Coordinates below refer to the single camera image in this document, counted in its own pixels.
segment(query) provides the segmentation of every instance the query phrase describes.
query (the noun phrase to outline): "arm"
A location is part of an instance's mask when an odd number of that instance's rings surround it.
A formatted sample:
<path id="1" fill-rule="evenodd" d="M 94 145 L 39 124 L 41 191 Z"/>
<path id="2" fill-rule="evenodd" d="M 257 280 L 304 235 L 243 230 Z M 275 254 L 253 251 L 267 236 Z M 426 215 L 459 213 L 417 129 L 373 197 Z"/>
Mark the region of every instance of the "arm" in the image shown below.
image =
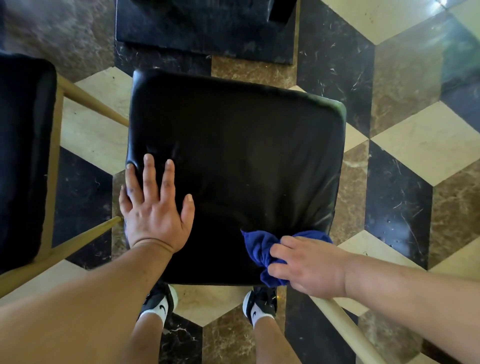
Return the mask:
<path id="1" fill-rule="evenodd" d="M 419 333 L 463 363 L 480 357 L 480 283 L 356 255 L 321 241 L 283 237 L 270 275 L 303 293 L 348 297 Z"/>
<path id="2" fill-rule="evenodd" d="M 158 196 L 153 157 L 145 156 L 144 190 L 129 165 L 120 208 L 131 249 L 117 260 L 41 296 L 0 308 L 0 357 L 6 363 L 117 363 L 145 296 L 193 224 L 191 195 L 179 216 L 174 166 Z"/>

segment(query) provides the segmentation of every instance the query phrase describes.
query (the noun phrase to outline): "foot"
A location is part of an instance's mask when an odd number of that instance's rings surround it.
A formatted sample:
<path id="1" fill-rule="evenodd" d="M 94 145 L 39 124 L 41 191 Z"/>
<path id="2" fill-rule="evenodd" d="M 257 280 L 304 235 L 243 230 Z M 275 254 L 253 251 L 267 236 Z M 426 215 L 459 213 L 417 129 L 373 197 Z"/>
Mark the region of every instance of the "foot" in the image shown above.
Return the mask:
<path id="1" fill-rule="evenodd" d="M 253 327 L 261 317 L 274 318 L 276 309 L 276 288 L 254 287 L 243 300 L 243 313 Z"/>
<path id="2" fill-rule="evenodd" d="M 152 313 L 160 316 L 162 323 L 165 324 L 165 320 L 173 312 L 177 303 L 178 297 L 175 289 L 169 284 L 158 281 L 147 295 L 138 318 L 147 313 Z"/>

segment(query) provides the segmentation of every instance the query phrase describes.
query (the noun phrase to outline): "person's right arm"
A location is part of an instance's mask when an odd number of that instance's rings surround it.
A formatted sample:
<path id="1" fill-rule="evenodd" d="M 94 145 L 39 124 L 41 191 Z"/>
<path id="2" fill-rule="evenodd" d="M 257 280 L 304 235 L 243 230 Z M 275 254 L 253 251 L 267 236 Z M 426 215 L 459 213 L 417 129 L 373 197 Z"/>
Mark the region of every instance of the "person's right arm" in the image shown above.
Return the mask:
<path id="1" fill-rule="evenodd" d="M 348 297 L 408 327 L 462 363 L 480 358 L 480 283 L 352 254 L 319 240 L 285 236 L 270 275 L 319 298 Z"/>

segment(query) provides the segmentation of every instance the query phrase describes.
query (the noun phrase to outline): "black shoe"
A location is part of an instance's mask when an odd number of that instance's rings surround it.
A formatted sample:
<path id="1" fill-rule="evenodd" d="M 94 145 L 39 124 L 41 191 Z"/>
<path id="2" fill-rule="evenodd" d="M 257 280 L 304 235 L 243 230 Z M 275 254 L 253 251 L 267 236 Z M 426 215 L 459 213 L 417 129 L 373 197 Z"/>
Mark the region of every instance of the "black shoe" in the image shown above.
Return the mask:
<path id="1" fill-rule="evenodd" d="M 257 314 L 255 311 L 252 312 L 255 304 L 264 314 L 275 316 L 277 309 L 276 288 L 254 287 L 247 293 L 243 299 L 243 314 L 250 323 L 252 323 L 252 317 Z"/>
<path id="2" fill-rule="evenodd" d="M 153 310 L 158 312 L 160 317 L 166 318 L 171 315 L 173 309 L 177 306 L 177 303 L 178 297 L 175 289 L 169 284 L 159 280 L 155 283 L 155 286 L 153 286 L 150 293 L 145 298 L 145 302 L 138 317 L 147 310 Z"/>

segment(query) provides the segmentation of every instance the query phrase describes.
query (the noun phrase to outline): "hand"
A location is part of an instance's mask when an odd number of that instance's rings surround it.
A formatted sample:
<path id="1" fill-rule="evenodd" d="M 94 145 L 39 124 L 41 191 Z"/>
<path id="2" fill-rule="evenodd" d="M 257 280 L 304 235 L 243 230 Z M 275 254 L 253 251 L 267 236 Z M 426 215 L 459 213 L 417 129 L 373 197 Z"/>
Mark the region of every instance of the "hand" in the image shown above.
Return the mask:
<path id="1" fill-rule="evenodd" d="M 140 188 L 135 167 L 129 164 L 125 171 L 127 187 L 120 191 L 120 210 L 126 221 L 126 235 L 130 247 L 144 242 L 157 243 L 175 253 L 187 242 L 192 231 L 195 206 L 191 194 L 183 199 L 179 215 L 175 205 L 175 166 L 171 159 L 165 164 L 160 198 L 153 156 L 144 157 L 144 189 Z"/>
<path id="2" fill-rule="evenodd" d="M 270 254 L 287 264 L 272 263 L 268 273 L 288 279 L 292 288 L 319 298 L 346 296 L 345 270 L 352 253 L 321 240 L 284 236 Z"/>

